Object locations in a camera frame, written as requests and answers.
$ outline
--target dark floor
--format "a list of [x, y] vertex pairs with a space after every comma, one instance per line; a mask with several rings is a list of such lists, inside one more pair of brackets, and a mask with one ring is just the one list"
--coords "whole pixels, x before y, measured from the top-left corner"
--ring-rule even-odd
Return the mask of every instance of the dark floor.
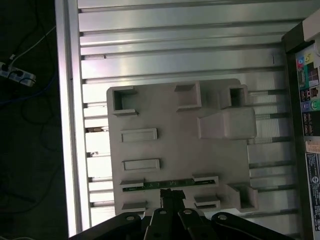
[[[39, 21], [48, 32], [55, 25], [54, 0], [1, 2], [0, 62], [6, 62], [24, 36], [35, 28], [35, 2]], [[18, 53], [44, 35], [41, 24]], [[14, 67], [35, 74], [37, 86], [26, 87], [0, 77], [0, 102], [30, 96], [50, 82], [53, 73], [57, 72], [56, 37], [54, 30], [48, 35], [47, 42], [43, 40], [14, 64]], [[55, 77], [45, 94], [26, 101], [0, 104], [0, 126], [0, 236], [66, 239], [58, 78]]]

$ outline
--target power strip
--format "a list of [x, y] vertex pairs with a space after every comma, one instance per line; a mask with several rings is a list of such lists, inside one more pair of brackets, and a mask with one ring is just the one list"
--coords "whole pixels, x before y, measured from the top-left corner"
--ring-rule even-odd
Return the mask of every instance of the power strip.
[[16, 67], [12, 67], [11, 70], [8, 70], [8, 71], [3, 71], [2, 70], [2, 65], [4, 65], [3, 62], [0, 62], [0, 76], [2, 77], [5, 77], [5, 78], [8, 78], [8, 75], [13, 72], [13, 71], [21, 71], [22, 72], [22, 75], [21, 76], [18, 76], [17, 74], [15, 73], [12, 73], [10, 75], [10, 80], [13, 80], [17, 83], [21, 83], [23, 85], [26, 85], [28, 87], [32, 87], [34, 84], [35, 84], [35, 81], [36, 81], [36, 75], [33, 75], [27, 71], [23, 71], [19, 68], [16, 68]]

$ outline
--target metal frame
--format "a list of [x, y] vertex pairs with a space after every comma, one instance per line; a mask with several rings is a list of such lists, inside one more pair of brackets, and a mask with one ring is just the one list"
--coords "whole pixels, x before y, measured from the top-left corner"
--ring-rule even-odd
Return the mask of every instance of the metal frame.
[[[137, 0], [134, 5], [130, 0], [55, 0], [69, 235], [84, 231], [114, 214], [110, 149], [107, 146], [107, 89], [194, 81], [195, 78], [199, 81], [236, 78], [248, 86], [252, 105], [259, 115], [258, 138], [248, 143], [250, 172], [253, 174], [251, 185], [260, 191], [262, 211], [273, 211], [273, 214], [263, 212], [264, 217], [243, 217], [279, 232], [295, 234], [296, 230], [289, 225], [289, 221], [298, 221], [293, 189], [295, 178], [287, 165], [275, 163], [283, 160], [284, 164], [294, 163], [288, 142], [290, 131], [279, 131], [288, 122], [288, 117], [279, 117], [279, 113], [287, 111], [283, 94], [284, 62], [279, 42], [285, 32], [319, 7], [318, 0], [156, 0], [152, 3]], [[212, 14], [209, 11], [212, 8], [224, 11]], [[201, 21], [204, 9], [210, 13]], [[160, 12], [169, 17], [158, 18]], [[175, 17], [170, 15], [172, 12], [176, 13]], [[141, 18], [141, 14], [150, 16], [150, 19], [135, 21]], [[105, 18], [111, 16], [119, 21], [104, 25]], [[96, 17], [103, 20], [100, 27], [95, 24]], [[87, 25], [83, 25], [84, 20], [89, 21]], [[178, 61], [193, 59], [195, 65], [201, 67], [199, 60], [204, 61], [206, 55], [212, 64], [207, 63], [203, 68], [193, 66], [193, 72], [181, 64], [181, 69], [171, 68], [168, 72], [165, 65], [168, 66], [166, 61], [172, 51]], [[158, 72], [143, 67], [143, 61], [157, 62], [152, 56], [164, 62]], [[249, 57], [257, 61], [246, 63]], [[225, 64], [232, 63], [232, 66], [227, 68], [219, 62], [216, 64], [217, 58]], [[128, 70], [119, 71], [116, 63], [132, 65]], [[113, 66], [114, 70], [106, 71], [107, 65]], [[102, 132], [89, 132], [96, 127]], [[270, 152], [276, 153], [278, 158], [274, 159]], [[290, 199], [279, 200], [284, 196]], [[267, 204], [268, 198], [273, 200], [272, 206]], [[275, 219], [287, 224], [280, 228]]]
[[68, 3], [55, 1], [57, 50], [59, 66], [60, 107], [63, 138], [63, 162], [65, 172], [65, 194], [69, 235], [82, 231], [79, 209], [78, 167], [75, 158], [76, 142], [74, 128], [73, 77], [70, 53], [70, 29]]

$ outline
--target rectangular recess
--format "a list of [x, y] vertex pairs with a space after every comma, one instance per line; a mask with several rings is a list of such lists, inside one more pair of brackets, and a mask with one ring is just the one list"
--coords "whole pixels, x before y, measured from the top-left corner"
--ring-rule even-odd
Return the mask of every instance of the rectangular recess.
[[160, 170], [160, 160], [154, 159], [142, 159], [142, 160], [130, 160], [122, 162], [123, 170], [135, 173], [153, 172]]
[[144, 129], [134, 129], [134, 130], [122, 130], [121, 142], [139, 142], [158, 139], [156, 128], [144, 128]]

